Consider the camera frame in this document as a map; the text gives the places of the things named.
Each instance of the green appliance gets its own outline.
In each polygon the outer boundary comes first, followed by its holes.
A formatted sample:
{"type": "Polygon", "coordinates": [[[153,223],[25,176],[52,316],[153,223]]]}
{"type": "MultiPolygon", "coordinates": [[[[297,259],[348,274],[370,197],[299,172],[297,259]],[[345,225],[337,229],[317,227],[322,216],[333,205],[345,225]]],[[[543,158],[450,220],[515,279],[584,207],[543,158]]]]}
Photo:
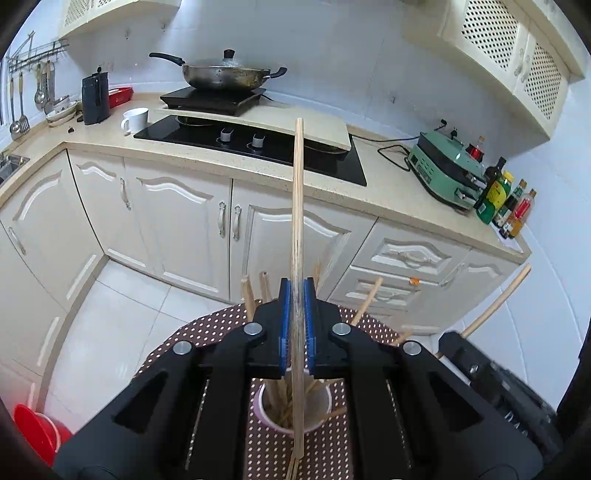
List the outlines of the green appliance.
{"type": "Polygon", "coordinates": [[[454,136],[421,133],[408,159],[427,191],[454,208],[471,209],[486,188],[483,166],[454,136]]]}

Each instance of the tiled floor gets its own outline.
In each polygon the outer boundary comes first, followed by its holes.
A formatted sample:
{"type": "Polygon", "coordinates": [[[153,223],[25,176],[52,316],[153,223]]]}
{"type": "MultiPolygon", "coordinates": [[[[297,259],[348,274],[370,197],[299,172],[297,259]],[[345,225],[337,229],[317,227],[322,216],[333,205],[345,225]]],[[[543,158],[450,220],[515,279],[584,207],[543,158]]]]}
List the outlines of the tiled floor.
{"type": "Polygon", "coordinates": [[[156,346],[185,323],[227,306],[109,261],[68,332],[44,412],[79,430],[156,346]]]}

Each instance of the drawer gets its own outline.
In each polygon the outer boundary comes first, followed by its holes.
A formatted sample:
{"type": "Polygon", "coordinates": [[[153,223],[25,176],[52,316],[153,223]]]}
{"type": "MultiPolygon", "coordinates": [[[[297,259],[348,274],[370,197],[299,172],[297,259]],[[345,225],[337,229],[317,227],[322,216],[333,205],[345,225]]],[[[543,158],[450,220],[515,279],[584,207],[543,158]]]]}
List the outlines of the drawer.
{"type": "Polygon", "coordinates": [[[439,283],[468,250],[466,245],[380,219],[353,259],[353,265],[439,283]]]}
{"type": "Polygon", "coordinates": [[[411,284],[408,277],[384,274],[366,268],[349,267],[336,286],[329,302],[357,309],[367,298],[378,277],[384,282],[369,305],[369,314],[412,313],[421,309],[435,295],[439,286],[428,281],[411,284]]]}

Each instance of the pot lid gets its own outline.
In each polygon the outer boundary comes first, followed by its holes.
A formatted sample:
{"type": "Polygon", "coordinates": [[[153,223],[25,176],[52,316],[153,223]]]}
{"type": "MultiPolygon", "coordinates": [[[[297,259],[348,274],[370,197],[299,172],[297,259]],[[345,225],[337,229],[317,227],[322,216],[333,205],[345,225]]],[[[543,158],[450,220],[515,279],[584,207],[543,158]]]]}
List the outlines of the pot lid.
{"type": "Polygon", "coordinates": [[[224,67],[224,68],[235,68],[235,69],[248,69],[248,70],[268,70],[268,69],[260,69],[258,67],[252,67],[249,65],[244,65],[242,62],[234,58],[235,51],[231,49],[227,49],[223,51],[223,58],[222,59],[206,59],[206,60],[198,60],[195,63],[190,63],[189,65],[192,67],[224,67]]]}

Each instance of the backsplash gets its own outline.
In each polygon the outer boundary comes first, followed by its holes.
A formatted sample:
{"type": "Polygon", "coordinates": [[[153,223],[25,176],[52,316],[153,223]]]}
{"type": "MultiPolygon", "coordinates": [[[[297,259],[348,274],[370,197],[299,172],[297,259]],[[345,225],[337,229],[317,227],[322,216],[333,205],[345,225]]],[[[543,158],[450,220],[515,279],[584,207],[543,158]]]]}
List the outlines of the backsplash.
{"type": "MultiPolygon", "coordinates": [[[[30,30],[37,32],[35,44],[55,38],[57,22],[46,20],[59,17],[60,3],[41,0],[13,46],[30,30]]],[[[571,86],[554,138],[546,142],[471,78],[407,43],[401,25],[408,8],[398,0],[183,0],[173,13],[72,36],[56,66],[56,93],[79,96],[82,77],[98,65],[110,70],[111,86],[169,92],[186,86],[181,68],[149,58],[151,51],[191,62],[233,48],[248,63],[288,68],[265,84],[276,100],[328,111],[390,137],[413,137],[441,118],[464,142],[484,135],[485,160],[506,157],[507,169],[526,178],[538,197],[524,228],[532,273],[472,339],[556,406],[577,365],[591,312],[584,277],[586,267],[591,270],[584,247],[591,232],[581,216],[590,202],[591,80],[571,86]]],[[[5,78],[3,83],[6,113],[5,78]]],[[[25,113],[33,124],[43,116],[33,104],[32,75],[25,85],[25,113]]],[[[0,147],[9,142],[6,129],[0,130],[0,147]]]]}

